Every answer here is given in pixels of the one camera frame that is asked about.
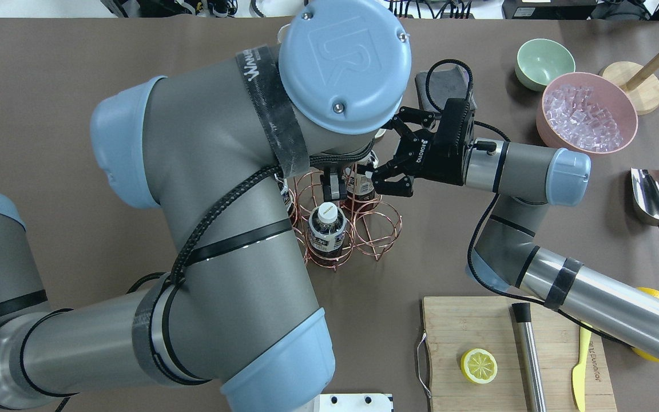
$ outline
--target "yellow plastic knife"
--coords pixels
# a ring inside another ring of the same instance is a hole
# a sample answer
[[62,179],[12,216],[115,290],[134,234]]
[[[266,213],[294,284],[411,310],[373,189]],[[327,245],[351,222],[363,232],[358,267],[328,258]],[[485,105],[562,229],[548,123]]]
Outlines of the yellow plastic knife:
[[589,340],[591,340],[591,331],[581,328],[578,332],[578,363],[571,371],[573,399],[576,401],[576,407],[581,412],[586,411],[583,387],[586,381],[586,354],[589,352]]

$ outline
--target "ur logo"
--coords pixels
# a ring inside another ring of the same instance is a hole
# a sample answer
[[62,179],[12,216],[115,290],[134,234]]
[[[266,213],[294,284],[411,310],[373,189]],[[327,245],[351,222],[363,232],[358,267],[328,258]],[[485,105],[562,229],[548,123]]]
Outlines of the ur logo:
[[325,86],[336,86],[350,72],[372,79],[382,69],[371,29],[361,17],[312,31],[309,41]]

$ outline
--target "white bottle cap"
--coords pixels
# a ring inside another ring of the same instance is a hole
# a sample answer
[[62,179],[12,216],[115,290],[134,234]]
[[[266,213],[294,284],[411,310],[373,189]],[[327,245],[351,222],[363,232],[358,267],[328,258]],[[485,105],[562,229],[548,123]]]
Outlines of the white bottle cap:
[[317,215],[319,215],[319,221],[324,224],[331,224],[337,220],[337,206],[330,201],[325,201],[318,207]]

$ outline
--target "cutting board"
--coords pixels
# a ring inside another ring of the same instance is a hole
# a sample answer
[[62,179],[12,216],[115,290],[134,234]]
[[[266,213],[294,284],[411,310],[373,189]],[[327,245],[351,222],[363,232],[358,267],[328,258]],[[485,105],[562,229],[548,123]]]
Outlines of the cutting board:
[[[503,297],[443,296],[423,299],[429,355],[431,411],[528,412],[523,358],[518,356],[511,303]],[[578,326],[554,311],[531,305],[535,344],[547,410],[575,411],[571,370],[578,362]],[[474,347],[492,353],[497,377],[479,385],[463,377],[461,355]],[[586,358],[586,412],[617,411],[601,337],[591,336]]]

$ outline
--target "wooden stand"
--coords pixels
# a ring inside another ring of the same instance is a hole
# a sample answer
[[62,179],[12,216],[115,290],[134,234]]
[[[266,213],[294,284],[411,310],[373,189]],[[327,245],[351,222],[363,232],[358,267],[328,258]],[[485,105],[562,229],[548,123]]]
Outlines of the wooden stand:
[[616,62],[602,70],[601,76],[617,84],[630,97],[637,114],[652,112],[659,106],[659,80],[654,72],[659,69],[659,53],[646,65]]

